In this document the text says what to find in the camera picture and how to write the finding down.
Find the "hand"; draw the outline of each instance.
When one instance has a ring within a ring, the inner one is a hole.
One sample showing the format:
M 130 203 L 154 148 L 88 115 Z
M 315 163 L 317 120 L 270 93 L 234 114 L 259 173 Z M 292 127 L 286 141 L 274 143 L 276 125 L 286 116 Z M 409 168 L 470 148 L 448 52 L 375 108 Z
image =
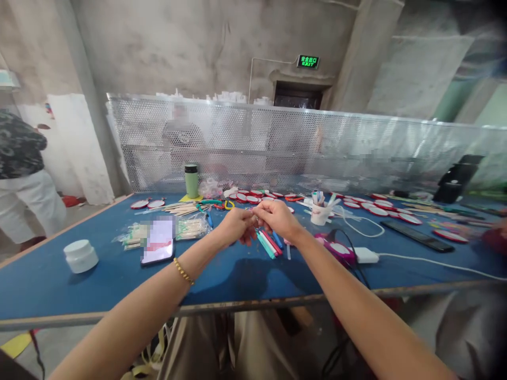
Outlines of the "hand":
M 212 233 L 220 237 L 224 247 L 230 246 L 236 240 L 251 246 L 252 239 L 257 238 L 254 227 L 256 219 L 252 211 L 235 207 L 227 213 Z
M 263 226 L 268 232 L 275 230 L 289 241 L 305 230 L 281 201 L 262 201 L 252 211 L 259 218 L 259 227 Z

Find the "pen holder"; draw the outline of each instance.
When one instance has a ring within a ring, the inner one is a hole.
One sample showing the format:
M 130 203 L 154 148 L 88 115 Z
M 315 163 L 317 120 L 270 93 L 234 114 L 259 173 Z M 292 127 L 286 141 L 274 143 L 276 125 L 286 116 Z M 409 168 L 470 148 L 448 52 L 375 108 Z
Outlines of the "pen holder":
M 312 205 L 312 217 L 310 221 L 316 225 L 325 225 L 327 218 L 333 212 L 332 207 L 320 207 L 315 204 Z

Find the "perforated metal panel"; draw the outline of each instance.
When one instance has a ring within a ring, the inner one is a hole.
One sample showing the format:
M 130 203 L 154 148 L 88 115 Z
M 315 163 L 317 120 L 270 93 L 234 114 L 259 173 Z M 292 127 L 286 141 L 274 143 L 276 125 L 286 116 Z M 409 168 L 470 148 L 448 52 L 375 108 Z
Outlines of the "perforated metal panel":
M 214 177 L 226 187 L 279 190 L 434 188 L 464 154 L 490 155 L 476 175 L 481 181 L 494 183 L 507 174 L 504 127 L 169 97 L 108 97 L 134 192 L 184 190 L 185 163 L 198 163 L 201 178 Z

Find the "green exit sign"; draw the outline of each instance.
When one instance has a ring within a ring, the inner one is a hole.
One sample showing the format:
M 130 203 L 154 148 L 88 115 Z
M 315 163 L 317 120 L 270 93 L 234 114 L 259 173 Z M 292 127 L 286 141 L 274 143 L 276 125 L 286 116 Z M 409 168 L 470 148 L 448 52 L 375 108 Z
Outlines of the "green exit sign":
M 318 62 L 321 59 L 319 57 L 312 57 L 309 55 L 300 55 L 297 59 L 297 66 L 306 69 L 317 69 Z

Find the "green thermos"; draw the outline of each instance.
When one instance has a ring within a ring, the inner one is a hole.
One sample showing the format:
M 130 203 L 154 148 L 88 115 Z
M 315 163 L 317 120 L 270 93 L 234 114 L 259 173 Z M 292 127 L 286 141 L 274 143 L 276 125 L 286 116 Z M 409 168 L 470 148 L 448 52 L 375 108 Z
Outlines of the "green thermos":
M 186 194 L 189 198 L 197 198 L 199 196 L 199 176 L 196 164 L 185 165 L 185 186 Z

